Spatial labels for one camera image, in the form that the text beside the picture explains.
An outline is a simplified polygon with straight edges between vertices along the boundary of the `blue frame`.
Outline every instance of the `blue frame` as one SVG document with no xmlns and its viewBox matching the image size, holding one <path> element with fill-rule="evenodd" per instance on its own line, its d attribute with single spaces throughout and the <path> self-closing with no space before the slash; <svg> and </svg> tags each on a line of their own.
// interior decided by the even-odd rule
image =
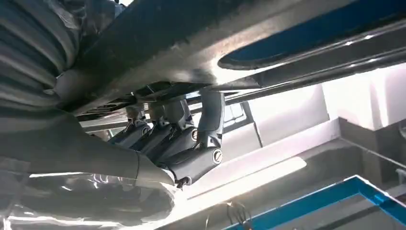
<svg viewBox="0 0 406 230">
<path fill-rule="evenodd" d="M 404 204 L 390 197 L 387 192 L 380 190 L 364 178 L 354 175 L 342 182 L 332 184 L 253 217 L 252 227 L 255 230 L 272 229 L 355 195 L 362 195 L 380 207 L 386 214 L 406 226 L 406 206 Z M 228 227 L 227 230 L 243 230 L 243 228 L 236 224 Z"/>
<path fill-rule="evenodd" d="M 404 0 L 356 0 L 347 6 L 235 50 L 226 57 L 235 61 L 281 59 L 334 42 L 337 37 L 351 34 L 351 31 L 357 31 L 382 19 L 402 15 L 405 11 Z"/>
</svg>

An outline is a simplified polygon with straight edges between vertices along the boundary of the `white wall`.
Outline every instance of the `white wall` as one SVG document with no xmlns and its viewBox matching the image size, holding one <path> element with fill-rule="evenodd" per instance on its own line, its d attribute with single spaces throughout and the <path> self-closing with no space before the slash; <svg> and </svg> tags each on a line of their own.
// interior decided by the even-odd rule
<svg viewBox="0 0 406 230">
<path fill-rule="evenodd" d="M 328 121 L 321 85 L 249 101 L 264 146 Z"/>
<path fill-rule="evenodd" d="M 330 117 L 378 130 L 406 118 L 406 64 L 323 83 Z"/>
</svg>

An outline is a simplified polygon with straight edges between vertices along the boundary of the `bolt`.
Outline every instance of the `bolt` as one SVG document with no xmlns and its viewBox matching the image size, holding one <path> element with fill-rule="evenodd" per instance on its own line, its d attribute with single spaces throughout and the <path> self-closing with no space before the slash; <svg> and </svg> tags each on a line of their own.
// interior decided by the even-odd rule
<svg viewBox="0 0 406 230">
<path fill-rule="evenodd" d="M 193 140 L 193 141 L 197 141 L 197 129 L 194 129 L 194 130 L 192 131 L 192 140 Z"/>
<path fill-rule="evenodd" d="M 144 134 L 146 134 L 147 132 L 149 131 L 149 127 L 144 127 L 142 130 L 141 130 L 141 135 L 144 135 Z"/>
<path fill-rule="evenodd" d="M 215 164 L 220 164 L 223 161 L 223 152 L 219 149 L 216 149 L 213 152 L 213 162 Z"/>
</svg>

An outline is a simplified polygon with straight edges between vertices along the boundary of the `fluorescent light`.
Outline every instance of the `fluorescent light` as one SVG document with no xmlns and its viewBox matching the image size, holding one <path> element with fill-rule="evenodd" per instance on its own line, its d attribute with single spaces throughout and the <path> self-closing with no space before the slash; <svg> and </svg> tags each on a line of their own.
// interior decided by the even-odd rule
<svg viewBox="0 0 406 230">
<path fill-rule="evenodd" d="M 364 37 L 365 40 L 368 40 L 368 39 L 371 39 L 371 38 L 373 38 L 373 35 L 367 35 L 367 36 Z"/>
<path fill-rule="evenodd" d="M 212 191 L 201 194 L 187 200 L 181 207 L 175 207 L 169 222 L 197 213 L 203 209 L 227 201 L 235 196 L 249 192 L 271 181 L 291 174 L 306 166 L 306 162 L 300 157 L 293 157 L 272 165 L 258 172 L 232 181 Z"/>
</svg>

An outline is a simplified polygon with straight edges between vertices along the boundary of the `wire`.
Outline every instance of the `wire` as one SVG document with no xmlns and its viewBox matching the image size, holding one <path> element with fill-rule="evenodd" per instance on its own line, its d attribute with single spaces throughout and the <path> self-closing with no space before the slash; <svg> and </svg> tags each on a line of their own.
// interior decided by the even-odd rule
<svg viewBox="0 0 406 230">
<path fill-rule="evenodd" d="M 131 119 L 128 119 L 127 126 L 124 128 L 124 133 L 128 131 L 128 129 L 132 126 L 133 121 Z"/>
<path fill-rule="evenodd" d="M 217 204 L 217 206 L 219 205 L 227 205 L 227 217 L 230 220 L 230 224 L 233 225 L 233 219 L 232 216 L 230 215 L 230 209 L 232 208 L 232 214 L 234 215 L 234 217 L 236 218 L 237 222 L 241 225 L 241 226 L 250 226 L 251 222 L 252 222 L 252 215 L 251 213 L 247 210 L 247 208 L 245 208 L 245 206 L 243 204 L 241 204 L 240 202 L 237 201 L 230 201 L 230 202 L 223 202 L 223 203 L 219 203 Z M 209 214 L 207 215 L 206 218 L 206 225 L 205 225 L 205 230 L 207 230 L 207 227 L 209 226 L 209 221 L 210 221 L 210 215 L 213 211 L 214 207 L 211 208 L 211 210 L 209 211 Z"/>
</svg>

